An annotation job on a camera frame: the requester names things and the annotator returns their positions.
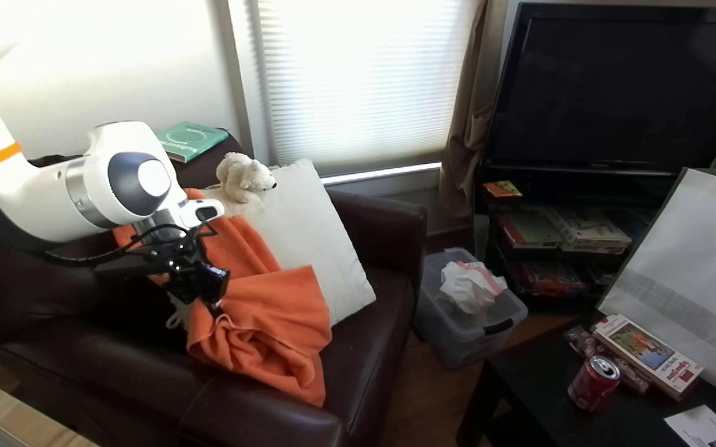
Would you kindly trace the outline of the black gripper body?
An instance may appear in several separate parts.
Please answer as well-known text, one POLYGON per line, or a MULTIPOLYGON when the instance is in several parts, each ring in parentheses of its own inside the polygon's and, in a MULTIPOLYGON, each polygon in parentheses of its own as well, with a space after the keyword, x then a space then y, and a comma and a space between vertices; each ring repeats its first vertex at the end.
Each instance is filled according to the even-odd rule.
POLYGON ((206 257, 205 240, 212 235, 212 224, 195 229, 160 224, 136 231, 125 247, 96 261, 94 270, 105 277, 126 272, 161 275, 165 290, 181 302, 201 301, 215 308, 226 292, 231 272, 206 257))

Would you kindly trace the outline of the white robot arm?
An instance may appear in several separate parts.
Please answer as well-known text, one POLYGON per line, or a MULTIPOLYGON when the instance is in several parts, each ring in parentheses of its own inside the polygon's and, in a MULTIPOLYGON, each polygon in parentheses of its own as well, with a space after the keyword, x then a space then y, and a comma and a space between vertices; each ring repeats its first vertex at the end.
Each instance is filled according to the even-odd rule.
POLYGON ((206 257, 205 239, 224 215, 216 199, 191 199, 160 136, 145 122, 111 122, 90 132, 84 154, 34 167, 0 116, 0 229, 44 245, 130 226, 125 245, 94 256, 60 256, 100 275, 154 272, 181 302, 215 304, 228 270, 206 257))

